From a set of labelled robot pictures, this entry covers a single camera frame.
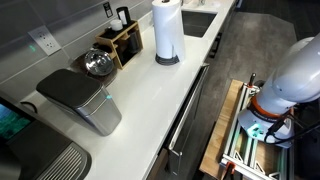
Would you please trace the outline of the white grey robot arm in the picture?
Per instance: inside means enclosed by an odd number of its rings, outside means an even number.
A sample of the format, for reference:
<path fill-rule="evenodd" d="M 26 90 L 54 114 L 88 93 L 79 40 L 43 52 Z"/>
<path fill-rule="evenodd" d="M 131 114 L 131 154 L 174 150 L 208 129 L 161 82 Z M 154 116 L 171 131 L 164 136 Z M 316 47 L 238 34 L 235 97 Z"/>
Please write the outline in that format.
<path fill-rule="evenodd" d="M 249 137 L 289 148 L 294 124 L 286 115 L 297 103 L 319 97 L 320 34 L 296 42 L 285 53 L 238 121 Z"/>

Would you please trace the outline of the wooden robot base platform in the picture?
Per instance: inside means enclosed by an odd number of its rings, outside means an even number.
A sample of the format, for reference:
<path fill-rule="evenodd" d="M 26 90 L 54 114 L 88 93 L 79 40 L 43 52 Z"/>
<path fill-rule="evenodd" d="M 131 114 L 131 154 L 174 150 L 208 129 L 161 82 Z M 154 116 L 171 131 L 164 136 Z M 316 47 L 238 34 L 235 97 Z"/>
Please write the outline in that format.
<path fill-rule="evenodd" d="M 220 164 L 225 144 L 231 127 L 231 115 L 235 109 L 237 99 L 237 88 L 243 83 L 232 80 L 221 108 L 218 120 L 213 128 L 206 151 L 202 158 L 199 170 L 216 180 L 222 180 L 226 167 Z"/>

